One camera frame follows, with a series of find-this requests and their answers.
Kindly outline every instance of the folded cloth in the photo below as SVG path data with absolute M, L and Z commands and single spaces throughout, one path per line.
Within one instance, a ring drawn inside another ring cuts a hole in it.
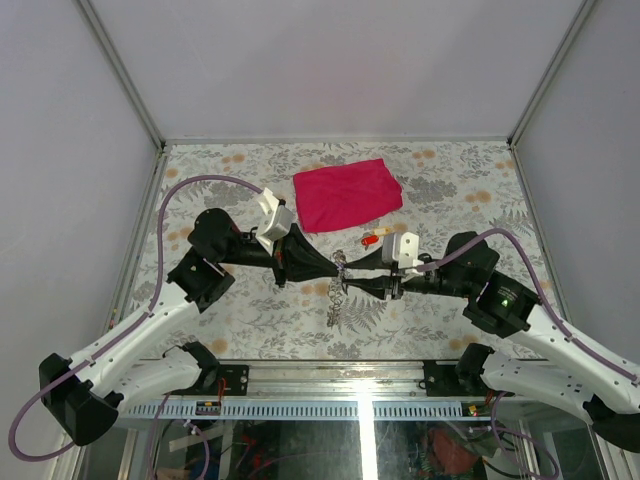
M 402 187 L 381 158 L 293 176 L 302 229 L 333 232 L 402 207 Z

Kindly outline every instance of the white panel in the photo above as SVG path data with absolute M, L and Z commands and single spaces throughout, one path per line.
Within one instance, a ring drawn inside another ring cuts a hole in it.
M 0 2 L 0 478 L 38 479 L 5 436 L 38 390 L 38 364 L 106 321 L 153 149 L 70 0 Z M 40 405 L 30 454 L 59 429 Z
M 168 138 L 502 136 L 581 0 L 94 0 Z
M 571 320 L 640 362 L 640 3 L 601 2 L 518 151 Z

